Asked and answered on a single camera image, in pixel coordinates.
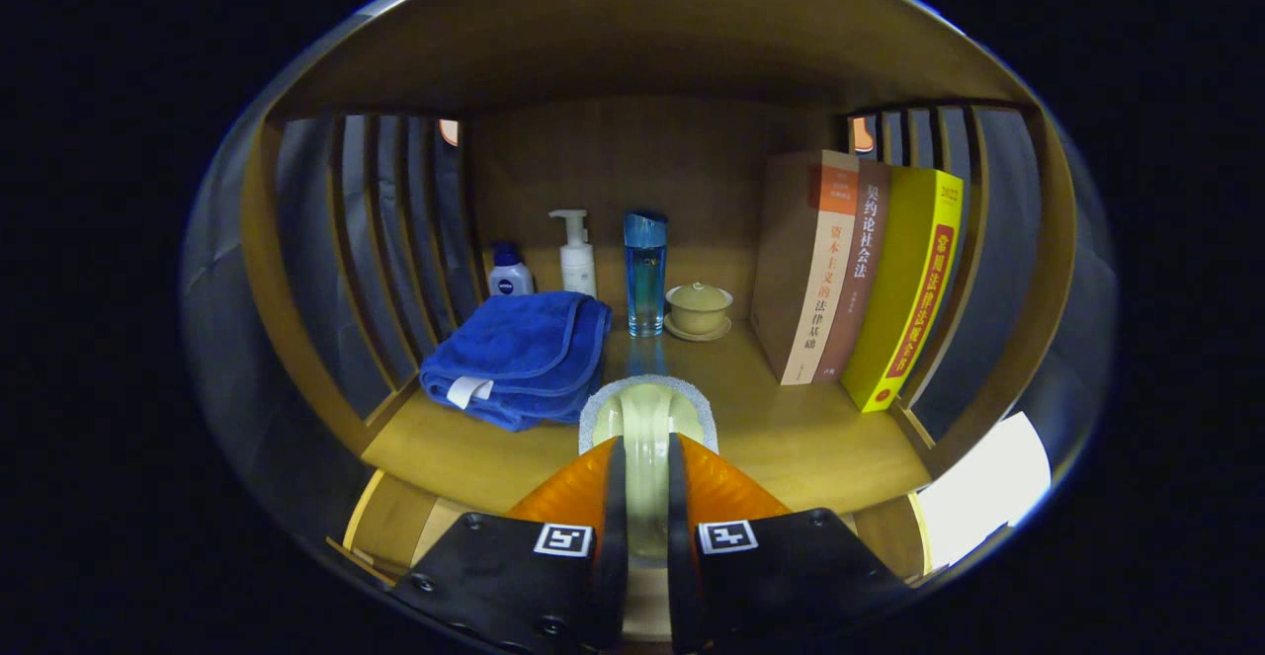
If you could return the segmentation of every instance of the saucer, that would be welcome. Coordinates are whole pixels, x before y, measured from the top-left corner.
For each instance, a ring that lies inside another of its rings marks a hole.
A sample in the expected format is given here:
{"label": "saucer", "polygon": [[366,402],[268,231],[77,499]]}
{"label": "saucer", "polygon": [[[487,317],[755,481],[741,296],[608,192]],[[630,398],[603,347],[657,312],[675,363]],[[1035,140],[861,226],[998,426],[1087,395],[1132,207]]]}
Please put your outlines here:
{"label": "saucer", "polygon": [[684,339],[687,341],[713,341],[715,339],[720,339],[720,336],[729,334],[729,330],[734,328],[734,320],[725,317],[725,322],[722,325],[715,328],[715,330],[708,331],[707,334],[688,334],[677,328],[676,322],[672,321],[672,314],[669,312],[668,316],[663,317],[663,328],[673,336],[677,336],[677,339]]}

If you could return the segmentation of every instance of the ceramic lid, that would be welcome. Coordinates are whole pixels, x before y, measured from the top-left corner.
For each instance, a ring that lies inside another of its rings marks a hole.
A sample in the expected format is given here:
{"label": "ceramic lid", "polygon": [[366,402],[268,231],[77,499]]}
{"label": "ceramic lid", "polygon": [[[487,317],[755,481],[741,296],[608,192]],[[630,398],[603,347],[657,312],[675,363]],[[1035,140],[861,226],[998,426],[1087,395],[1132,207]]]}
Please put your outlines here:
{"label": "ceramic lid", "polygon": [[721,287],[703,285],[703,282],[693,282],[693,285],[683,285],[669,290],[668,302],[670,302],[673,307],[681,307],[682,310],[691,310],[693,312],[715,312],[732,305],[734,296],[727,291],[721,290]]}

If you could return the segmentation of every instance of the book spine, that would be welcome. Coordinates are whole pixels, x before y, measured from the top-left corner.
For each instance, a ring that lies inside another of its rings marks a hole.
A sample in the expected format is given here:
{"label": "book spine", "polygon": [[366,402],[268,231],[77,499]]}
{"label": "book spine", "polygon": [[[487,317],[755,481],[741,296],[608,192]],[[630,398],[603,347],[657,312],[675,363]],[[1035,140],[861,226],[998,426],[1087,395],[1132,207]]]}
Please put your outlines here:
{"label": "book spine", "polygon": [[835,310],[835,319],[830,324],[830,336],[817,363],[813,383],[839,381],[856,345],[856,336],[865,320],[865,307],[874,287],[874,267],[879,262],[883,247],[891,178],[892,172],[888,166],[877,161],[860,161],[851,253],[844,272],[842,295]]}
{"label": "book spine", "polygon": [[931,219],[931,235],[926,262],[922,268],[918,293],[913,307],[901,333],[901,343],[896,345],[887,370],[883,372],[873,397],[863,412],[880,411],[891,406],[896,393],[910,377],[913,362],[922,352],[931,321],[940,310],[940,300],[945,295],[945,282],[954,263],[954,250],[958,245],[958,226],[961,219],[961,181],[936,172],[936,200]]}
{"label": "book spine", "polygon": [[856,219],[859,173],[835,166],[811,166],[808,201],[817,209],[808,287],[782,386],[811,383],[826,349],[830,325],[839,307]]}

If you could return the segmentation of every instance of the blue bottle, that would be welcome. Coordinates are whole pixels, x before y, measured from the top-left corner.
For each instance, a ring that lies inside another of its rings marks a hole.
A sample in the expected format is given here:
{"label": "blue bottle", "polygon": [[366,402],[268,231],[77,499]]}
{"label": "blue bottle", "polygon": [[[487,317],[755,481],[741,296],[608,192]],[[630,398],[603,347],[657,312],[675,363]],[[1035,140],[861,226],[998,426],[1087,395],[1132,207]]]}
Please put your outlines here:
{"label": "blue bottle", "polygon": [[624,259],[629,281],[629,334],[663,334],[663,279],[668,262],[668,217],[650,210],[624,214]]}

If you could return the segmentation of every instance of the white bottle cap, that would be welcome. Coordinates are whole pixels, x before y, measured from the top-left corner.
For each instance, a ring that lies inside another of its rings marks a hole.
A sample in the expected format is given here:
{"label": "white bottle cap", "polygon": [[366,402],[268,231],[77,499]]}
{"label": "white bottle cap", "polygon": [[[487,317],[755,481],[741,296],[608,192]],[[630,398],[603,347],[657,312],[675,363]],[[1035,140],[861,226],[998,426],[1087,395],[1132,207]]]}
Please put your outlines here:
{"label": "white bottle cap", "polygon": [[549,214],[550,219],[565,219],[567,220],[567,245],[578,247],[588,242],[588,230],[584,228],[584,215],[587,210],[553,210]]}

